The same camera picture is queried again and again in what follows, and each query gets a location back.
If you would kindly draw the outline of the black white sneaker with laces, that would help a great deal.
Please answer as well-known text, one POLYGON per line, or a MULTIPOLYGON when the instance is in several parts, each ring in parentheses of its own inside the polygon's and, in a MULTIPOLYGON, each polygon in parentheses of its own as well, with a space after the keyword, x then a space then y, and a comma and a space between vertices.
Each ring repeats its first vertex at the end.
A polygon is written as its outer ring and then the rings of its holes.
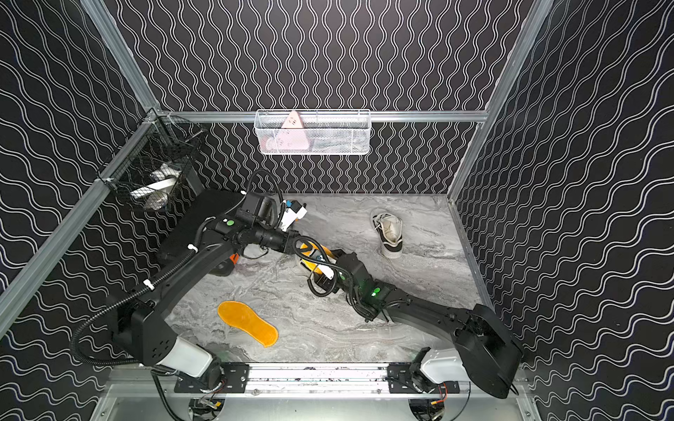
MULTIPOLYGON (((323 255, 319 249, 317 249, 316 245, 299 243, 298 249, 305 257, 309 257, 317 261, 324 261, 323 255)), ((306 259, 300 259, 299 262, 302 267, 309 271, 309 279, 317 285, 320 283, 329 282, 335 277, 335 272, 330 267, 318 265, 312 261, 307 261, 306 259)))

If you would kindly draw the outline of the orange insole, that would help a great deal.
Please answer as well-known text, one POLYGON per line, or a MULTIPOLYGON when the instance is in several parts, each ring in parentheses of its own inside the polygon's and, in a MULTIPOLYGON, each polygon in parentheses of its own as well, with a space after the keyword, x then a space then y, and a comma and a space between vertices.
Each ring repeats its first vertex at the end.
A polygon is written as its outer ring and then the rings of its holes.
MULTIPOLYGON (((303 256, 312 259, 312 261, 310 261, 310 262, 313 262, 313 261, 321 261, 321 262, 330 261, 331 263, 336 262, 336 259, 333 256, 332 252, 329 249, 327 249, 326 247, 323 247, 323 252, 320 252, 319 249, 317 249, 316 245, 309 245, 309 244, 306 244, 306 243, 302 243, 299 246, 299 250, 300 250, 300 253, 303 256)), ((303 268, 308 270, 308 268, 305 266, 306 261, 307 261, 306 259, 300 259, 299 264, 303 268)))
POLYGON ((272 347, 278 341, 277 328, 262 319, 245 303, 226 301, 218 306, 217 312, 224 323, 247 333, 264 347, 272 347))

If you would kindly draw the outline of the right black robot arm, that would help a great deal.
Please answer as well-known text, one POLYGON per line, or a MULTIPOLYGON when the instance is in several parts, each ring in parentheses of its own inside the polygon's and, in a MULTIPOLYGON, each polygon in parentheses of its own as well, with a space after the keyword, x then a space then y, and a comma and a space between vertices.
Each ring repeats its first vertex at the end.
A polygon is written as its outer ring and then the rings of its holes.
POLYGON ((473 384, 493 397, 508 397, 525 351, 491 308, 480 303, 471 309, 439 305, 377 280, 355 253, 337 250, 335 258, 341 271, 337 284, 352 295, 356 312, 449 342, 473 384))

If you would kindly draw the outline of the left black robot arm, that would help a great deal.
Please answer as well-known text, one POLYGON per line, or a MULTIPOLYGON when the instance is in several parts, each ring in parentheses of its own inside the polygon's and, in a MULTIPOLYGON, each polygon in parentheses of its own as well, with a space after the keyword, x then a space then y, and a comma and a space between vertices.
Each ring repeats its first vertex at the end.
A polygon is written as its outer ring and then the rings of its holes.
POLYGON ((295 230, 283 231, 239 219, 209 217, 195 239, 169 265, 135 287, 128 299, 106 317, 112 343, 146 367, 162 366, 213 389, 221 382, 221 360, 210 351, 182 339, 166 322, 181 299, 214 268, 233 271, 251 244, 291 254, 295 230))

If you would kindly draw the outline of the black plastic tool case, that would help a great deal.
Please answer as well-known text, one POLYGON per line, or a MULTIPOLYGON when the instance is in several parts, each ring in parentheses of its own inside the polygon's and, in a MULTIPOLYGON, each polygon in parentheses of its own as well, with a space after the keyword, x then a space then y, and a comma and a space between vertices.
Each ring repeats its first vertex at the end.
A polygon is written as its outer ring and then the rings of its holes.
POLYGON ((189 210, 179 221, 177 227, 161 244, 157 254, 158 262, 163 268, 173 268, 181 260, 182 253, 197 234, 200 224, 208 217, 232 212, 240 206, 245 195, 237 192, 207 189, 197 196, 189 210))

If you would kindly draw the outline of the pink triangular item in basket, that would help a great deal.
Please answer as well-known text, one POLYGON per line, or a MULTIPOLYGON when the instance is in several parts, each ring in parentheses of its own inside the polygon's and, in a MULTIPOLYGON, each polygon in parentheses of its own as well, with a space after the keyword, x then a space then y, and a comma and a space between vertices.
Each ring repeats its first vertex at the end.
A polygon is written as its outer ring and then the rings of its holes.
POLYGON ((281 152, 304 152, 310 148, 299 112, 291 111, 274 136, 272 146, 281 152))

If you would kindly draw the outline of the white items in black basket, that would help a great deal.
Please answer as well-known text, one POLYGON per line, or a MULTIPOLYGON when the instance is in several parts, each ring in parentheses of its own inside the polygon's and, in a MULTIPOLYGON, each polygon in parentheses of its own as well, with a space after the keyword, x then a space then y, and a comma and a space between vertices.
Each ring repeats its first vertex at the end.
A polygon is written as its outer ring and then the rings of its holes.
POLYGON ((149 174, 149 182, 130 192, 130 198, 140 203, 144 210, 159 211, 169 202, 170 193, 180 175, 181 170, 163 163, 149 174))

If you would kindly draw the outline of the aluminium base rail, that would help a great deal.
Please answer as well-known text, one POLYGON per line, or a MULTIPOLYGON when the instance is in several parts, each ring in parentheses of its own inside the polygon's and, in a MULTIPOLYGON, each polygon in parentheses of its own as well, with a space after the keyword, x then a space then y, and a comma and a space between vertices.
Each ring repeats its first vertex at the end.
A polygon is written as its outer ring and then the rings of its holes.
POLYGON ((226 363, 226 382, 206 392, 185 376, 162 377, 166 397, 402 399, 490 396, 451 361, 442 383, 415 385, 421 370, 413 363, 226 363))

